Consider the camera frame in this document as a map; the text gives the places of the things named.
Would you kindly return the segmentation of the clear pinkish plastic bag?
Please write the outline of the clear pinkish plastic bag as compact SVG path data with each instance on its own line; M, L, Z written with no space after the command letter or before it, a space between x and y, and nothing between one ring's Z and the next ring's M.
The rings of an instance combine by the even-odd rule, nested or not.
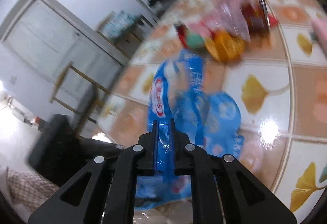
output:
M222 29L249 42L251 38L242 5L249 3L254 6L254 0L212 0L212 3L213 10L203 15L197 33L208 37L211 32Z

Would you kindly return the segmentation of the wooden frame chair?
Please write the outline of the wooden frame chair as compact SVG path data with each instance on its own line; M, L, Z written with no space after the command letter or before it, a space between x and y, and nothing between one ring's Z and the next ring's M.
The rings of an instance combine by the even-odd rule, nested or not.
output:
M70 61L59 73L49 102L57 102L74 113L71 126L73 132L79 135L87 121L96 122L91 114L104 106L104 98L110 94L111 81L110 66L104 62L95 63L89 73L84 73ZM75 108L57 97L60 89L78 101Z

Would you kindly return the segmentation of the floral tile-pattern tablecloth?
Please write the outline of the floral tile-pattern tablecloth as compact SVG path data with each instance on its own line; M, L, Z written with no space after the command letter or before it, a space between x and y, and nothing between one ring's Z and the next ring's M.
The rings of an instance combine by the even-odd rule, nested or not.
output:
M311 20L317 0L266 0L278 25L255 36L238 65L206 62L204 90L227 92L241 111L241 162L303 222L326 190L326 55ZM180 0L144 41L108 98L97 124L131 146L146 132L150 82L182 46L174 23L198 21L212 0Z

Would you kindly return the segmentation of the blue plastic snack bag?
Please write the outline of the blue plastic snack bag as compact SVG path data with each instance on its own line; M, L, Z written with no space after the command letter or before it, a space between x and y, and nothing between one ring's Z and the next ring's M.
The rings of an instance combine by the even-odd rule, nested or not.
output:
M244 137L237 132L241 113L226 92L204 91L205 60L181 50L177 57L165 60L151 83L147 119L149 131L157 121L155 176L140 176L136 185L135 208L149 210L166 203L191 197L189 176L173 175L173 143L170 120L177 131L188 135L190 143L214 156L231 154L238 158Z

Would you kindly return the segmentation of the red flat snack packet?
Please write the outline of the red flat snack packet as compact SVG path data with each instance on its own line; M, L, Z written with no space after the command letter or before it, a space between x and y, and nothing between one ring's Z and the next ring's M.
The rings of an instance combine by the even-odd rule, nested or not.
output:
M273 28L279 24L279 21L271 14L268 14L269 27Z

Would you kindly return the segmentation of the orange snack wrapper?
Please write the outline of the orange snack wrapper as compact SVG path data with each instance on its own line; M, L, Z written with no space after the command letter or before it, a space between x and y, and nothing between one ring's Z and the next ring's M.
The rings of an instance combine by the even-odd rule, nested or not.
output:
M219 30L211 37L205 38L205 48L213 59L221 63L241 60L246 43L244 39L233 36L225 30Z

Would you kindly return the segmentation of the chair with patterned cushion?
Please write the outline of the chair with patterned cushion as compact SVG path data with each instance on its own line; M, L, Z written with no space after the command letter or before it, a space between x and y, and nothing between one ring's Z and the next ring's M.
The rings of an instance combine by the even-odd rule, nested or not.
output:
M128 35L141 41L135 29L143 25L142 18L142 15L132 15L123 10L118 14L113 11L98 25L96 32L112 45L122 42Z

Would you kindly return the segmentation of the black trash bin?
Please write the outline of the black trash bin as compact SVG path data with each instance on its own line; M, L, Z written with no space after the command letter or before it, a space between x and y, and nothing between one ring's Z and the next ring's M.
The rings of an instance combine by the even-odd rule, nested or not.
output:
M61 187L96 156L113 158L123 146L75 135L67 116L55 114L34 147L28 164L43 178Z

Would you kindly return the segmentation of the white panel door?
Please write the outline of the white panel door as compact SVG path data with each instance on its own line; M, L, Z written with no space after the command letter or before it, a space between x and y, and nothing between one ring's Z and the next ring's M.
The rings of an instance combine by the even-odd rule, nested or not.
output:
M108 88L128 61L57 0L18 0L1 22L1 43L36 75L46 99L70 64Z

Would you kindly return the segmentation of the red cylindrical snack can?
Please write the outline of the red cylindrical snack can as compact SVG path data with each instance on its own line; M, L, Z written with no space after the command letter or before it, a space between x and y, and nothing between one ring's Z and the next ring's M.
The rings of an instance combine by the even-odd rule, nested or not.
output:
M248 25L250 33L266 33L269 31L270 22L265 0L254 0L252 6L246 2L241 7L241 12Z

